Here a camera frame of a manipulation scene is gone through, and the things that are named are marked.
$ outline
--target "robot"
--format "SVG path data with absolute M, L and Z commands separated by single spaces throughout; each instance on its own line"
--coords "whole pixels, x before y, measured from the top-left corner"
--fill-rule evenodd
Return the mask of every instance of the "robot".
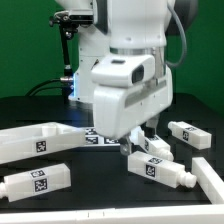
M 170 67 L 180 65 L 186 56 L 184 29 L 196 16 L 197 1 L 56 2 L 66 10 L 54 16 L 66 21 L 65 35 L 80 34 L 80 67 L 74 75 L 75 89 L 70 100 L 93 104 L 97 133 L 119 139 L 121 151 L 129 155 L 131 130 L 145 122 L 155 130 L 160 112 L 172 102 Z M 164 59 L 166 31 L 176 32 L 171 17 L 179 27 L 183 46 L 176 64 Z

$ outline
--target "white robot body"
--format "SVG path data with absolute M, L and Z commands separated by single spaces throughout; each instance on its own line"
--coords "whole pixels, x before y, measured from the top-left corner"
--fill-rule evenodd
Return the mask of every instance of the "white robot body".
M 172 76 L 164 63 L 165 30 L 170 20 L 167 4 L 168 0 L 108 0 L 111 55 L 92 70 L 92 80 L 98 83 L 94 125 L 100 135 L 123 138 L 170 106 Z M 142 56 L 153 58 L 150 69 L 139 60 Z M 116 58 L 125 62 L 115 66 Z M 141 66 L 140 78 L 130 82 Z
M 69 15 L 89 12 L 97 20 L 96 0 L 56 1 Z M 172 77 L 164 63 L 168 3 L 173 7 L 175 0 L 107 0 L 109 38 L 94 27 L 80 29 L 79 70 L 69 98 L 93 102 L 100 135 L 122 138 L 171 104 Z
M 93 15 L 92 0 L 55 0 L 69 14 Z
M 109 52 L 109 39 L 93 25 L 79 27 L 79 68 L 74 74 L 74 92 L 69 96 L 71 105 L 91 109 L 95 84 L 91 70 Z

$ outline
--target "qr code sticker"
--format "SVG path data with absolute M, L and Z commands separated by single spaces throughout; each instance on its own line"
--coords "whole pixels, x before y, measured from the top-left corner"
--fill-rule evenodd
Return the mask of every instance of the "qr code sticker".
M 159 138 L 156 136 L 154 136 L 153 138 L 149 138 L 149 141 L 157 141 L 157 140 L 159 140 Z
M 152 158 L 149 160 L 150 163 L 154 163 L 154 164 L 159 164 L 162 161 L 163 161 L 162 159 L 158 159 L 158 158 Z
M 183 139 L 184 139 L 185 141 L 188 141 L 188 140 L 189 140 L 189 133 L 188 133 L 188 132 L 183 131 Z
M 42 177 L 45 175 L 43 170 L 38 170 L 30 173 L 33 178 Z
M 145 140 L 145 149 L 148 151 L 149 150 L 149 143 L 147 140 Z
M 34 181 L 34 191 L 36 193 L 46 191 L 48 189 L 47 178 Z
M 195 130 L 197 130 L 197 128 L 194 128 L 194 127 L 189 127 L 189 128 L 185 128 L 186 130 L 188 130 L 188 131 L 195 131 Z
M 104 138 L 104 144 L 105 145 L 114 145 L 119 144 L 118 140 L 111 140 L 109 138 Z
M 156 168 L 154 166 L 146 164 L 146 175 L 152 178 L 156 177 Z
M 46 152 L 47 151 L 46 141 L 36 142 L 36 150 L 37 153 Z
M 97 135 L 95 128 L 86 128 L 85 132 L 86 132 L 86 135 Z
M 99 138 L 98 137 L 86 137 L 87 145 L 98 145 Z

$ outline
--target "green wall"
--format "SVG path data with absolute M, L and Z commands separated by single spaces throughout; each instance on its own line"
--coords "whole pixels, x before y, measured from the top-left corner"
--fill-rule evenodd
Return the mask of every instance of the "green wall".
M 22 96 L 34 85 L 63 74 L 58 28 L 48 26 L 59 6 L 54 0 L 1 0 L 0 97 Z M 176 92 L 191 93 L 224 116 L 223 0 L 199 0 L 199 14 L 187 31 L 188 57 L 173 70 Z M 77 67 L 77 38 L 70 43 Z M 168 38 L 175 61 L 179 37 Z

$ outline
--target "black table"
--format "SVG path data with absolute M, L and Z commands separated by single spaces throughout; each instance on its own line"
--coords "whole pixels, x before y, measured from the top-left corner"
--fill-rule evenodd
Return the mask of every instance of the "black table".
M 64 105 L 60 96 L 0 99 L 0 129 L 55 121 L 75 127 L 93 125 L 92 113 Z M 171 136 L 170 121 L 185 121 L 212 134 L 212 147 L 197 150 Z M 176 94 L 161 114 L 157 134 L 171 145 L 175 162 L 191 170 L 192 157 L 203 156 L 224 176 L 224 119 L 194 96 Z M 210 204 L 197 184 L 176 189 L 127 171 L 127 158 L 118 146 L 81 147 L 0 165 L 3 176 L 65 163 L 71 169 L 72 187 L 12 203 L 0 200 L 0 213 L 65 211 L 101 208 Z

